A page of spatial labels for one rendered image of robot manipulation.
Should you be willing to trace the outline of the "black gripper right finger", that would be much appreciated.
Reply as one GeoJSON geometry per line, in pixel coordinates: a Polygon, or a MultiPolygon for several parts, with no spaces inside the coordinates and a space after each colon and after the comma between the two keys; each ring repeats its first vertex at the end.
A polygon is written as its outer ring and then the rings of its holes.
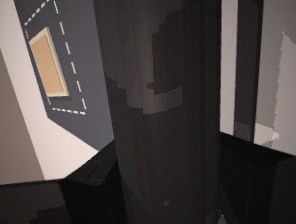
{"type": "Polygon", "coordinates": [[[296,224],[296,155],[220,131],[218,207],[226,224],[296,224]]]}

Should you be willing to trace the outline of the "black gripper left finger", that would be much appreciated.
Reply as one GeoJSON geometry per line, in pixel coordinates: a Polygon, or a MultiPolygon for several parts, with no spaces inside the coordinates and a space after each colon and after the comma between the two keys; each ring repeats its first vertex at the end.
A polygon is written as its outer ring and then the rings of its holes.
{"type": "Polygon", "coordinates": [[[0,224],[128,224],[115,141],[64,179],[0,185],[0,224]]]}

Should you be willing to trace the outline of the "tan rectangular tile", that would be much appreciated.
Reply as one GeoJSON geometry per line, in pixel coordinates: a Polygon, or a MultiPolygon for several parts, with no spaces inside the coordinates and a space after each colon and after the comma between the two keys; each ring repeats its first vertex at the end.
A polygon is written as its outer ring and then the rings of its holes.
{"type": "Polygon", "coordinates": [[[69,96],[49,28],[29,41],[47,96],[69,96]]]}

